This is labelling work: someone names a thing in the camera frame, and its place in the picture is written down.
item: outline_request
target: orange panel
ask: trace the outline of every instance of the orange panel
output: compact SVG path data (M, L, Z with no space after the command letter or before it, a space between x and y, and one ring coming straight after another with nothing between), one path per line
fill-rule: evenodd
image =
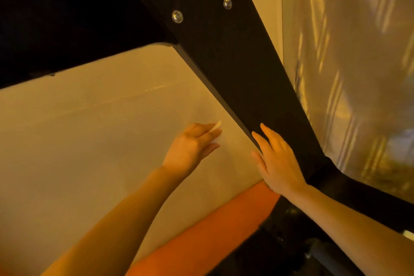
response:
M263 181L131 267L127 276L203 276L254 233L279 195Z

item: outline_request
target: beige wall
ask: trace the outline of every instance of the beige wall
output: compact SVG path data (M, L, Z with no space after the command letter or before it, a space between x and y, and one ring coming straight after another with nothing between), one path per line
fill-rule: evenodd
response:
M276 1L254 2L278 46ZM259 180L254 145L171 47L0 90L0 109L0 265L22 275L39 274L135 190L192 122L222 120L222 147L168 199L138 258Z

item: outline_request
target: bolt head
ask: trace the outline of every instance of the bolt head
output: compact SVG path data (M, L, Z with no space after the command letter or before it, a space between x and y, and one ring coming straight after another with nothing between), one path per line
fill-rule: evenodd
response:
M172 18L175 23L181 23L184 19L183 14L178 10L173 11Z
M233 6L233 4L231 3L231 0L224 0L223 1L223 6L226 10L230 10L231 7Z

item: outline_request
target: screw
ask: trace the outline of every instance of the screw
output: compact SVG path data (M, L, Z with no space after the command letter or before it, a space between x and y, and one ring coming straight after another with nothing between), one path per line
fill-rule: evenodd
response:
M223 1L223 6L224 6L224 8L226 9L226 10L230 10L231 9L231 7L232 7L232 3L231 3L231 0L224 0Z
M172 18L175 23L181 23L184 19L183 14L178 10L173 11Z

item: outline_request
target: forearm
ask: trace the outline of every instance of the forearm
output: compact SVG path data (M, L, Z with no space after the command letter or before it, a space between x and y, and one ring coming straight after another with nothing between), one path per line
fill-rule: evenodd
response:
M287 197L315 221L366 275L412 275L414 242L317 189Z
M125 275L152 221L180 184L163 168L121 201L45 273L65 276Z

